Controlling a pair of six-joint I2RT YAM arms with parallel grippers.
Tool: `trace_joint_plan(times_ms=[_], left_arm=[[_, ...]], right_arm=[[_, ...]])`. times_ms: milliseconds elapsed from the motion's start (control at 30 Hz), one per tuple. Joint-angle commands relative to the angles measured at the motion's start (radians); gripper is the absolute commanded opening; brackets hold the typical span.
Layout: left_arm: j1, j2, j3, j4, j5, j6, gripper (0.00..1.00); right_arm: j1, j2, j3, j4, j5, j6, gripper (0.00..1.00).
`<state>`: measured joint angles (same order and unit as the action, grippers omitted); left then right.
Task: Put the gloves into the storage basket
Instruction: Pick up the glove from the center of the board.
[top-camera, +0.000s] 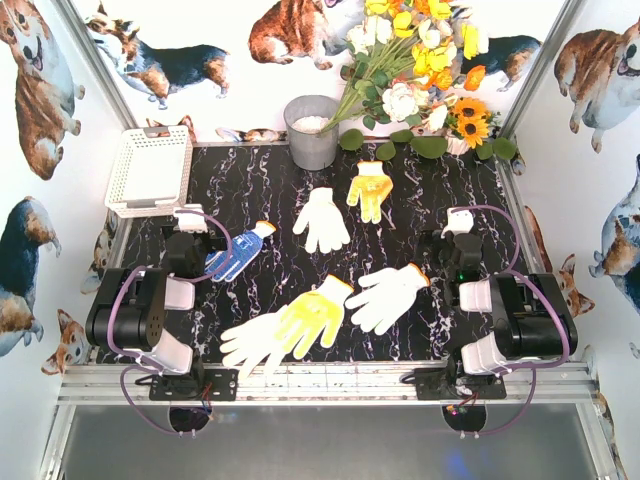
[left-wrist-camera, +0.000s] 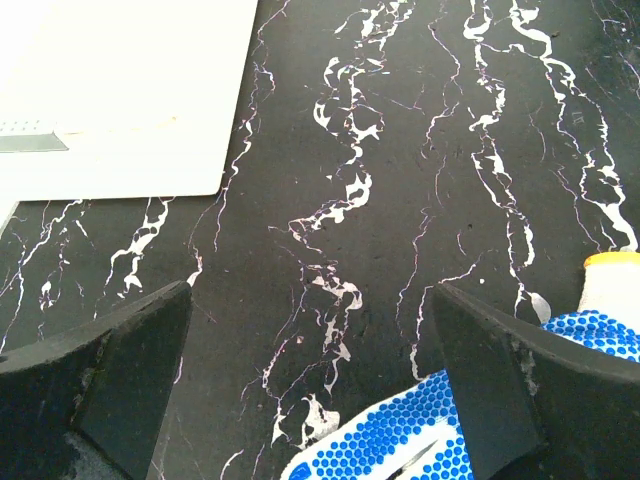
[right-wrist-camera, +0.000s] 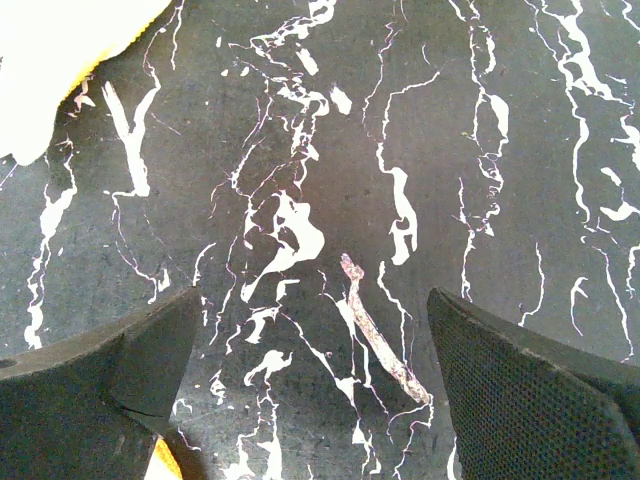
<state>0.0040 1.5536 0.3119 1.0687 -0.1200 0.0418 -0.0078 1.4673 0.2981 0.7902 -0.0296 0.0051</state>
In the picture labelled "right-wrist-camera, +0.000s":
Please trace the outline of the white glove orange cuff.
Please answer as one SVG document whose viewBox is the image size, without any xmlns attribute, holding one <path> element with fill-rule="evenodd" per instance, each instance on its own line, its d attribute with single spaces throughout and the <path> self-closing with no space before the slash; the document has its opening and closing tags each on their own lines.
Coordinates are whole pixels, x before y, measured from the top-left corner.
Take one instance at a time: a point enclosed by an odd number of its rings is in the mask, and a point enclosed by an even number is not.
<svg viewBox="0 0 640 480">
<path fill-rule="evenodd" d="M 47 150 L 59 104 L 122 53 L 167 1 L 3 1 L 1 156 L 28 166 Z"/>
</svg>

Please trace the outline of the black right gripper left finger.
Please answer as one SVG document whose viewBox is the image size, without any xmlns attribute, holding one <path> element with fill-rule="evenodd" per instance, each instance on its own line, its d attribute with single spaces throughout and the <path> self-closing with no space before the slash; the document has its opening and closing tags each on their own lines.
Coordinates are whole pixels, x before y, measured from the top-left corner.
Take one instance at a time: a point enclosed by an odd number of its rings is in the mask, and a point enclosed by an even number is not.
<svg viewBox="0 0 640 480">
<path fill-rule="evenodd" d="M 1 362 L 4 479 L 142 479 L 191 355 L 187 287 L 109 324 Z"/>
</svg>

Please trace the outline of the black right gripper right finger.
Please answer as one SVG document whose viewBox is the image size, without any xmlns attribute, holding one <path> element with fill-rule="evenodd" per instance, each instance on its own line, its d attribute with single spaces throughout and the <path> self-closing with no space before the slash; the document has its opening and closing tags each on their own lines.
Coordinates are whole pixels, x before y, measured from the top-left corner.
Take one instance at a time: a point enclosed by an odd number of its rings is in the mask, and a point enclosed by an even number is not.
<svg viewBox="0 0 640 480">
<path fill-rule="evenodd" d="M 428 321 L 466 479 L 636 479 L 639 369 L 440 288 Z"/>
</svg>

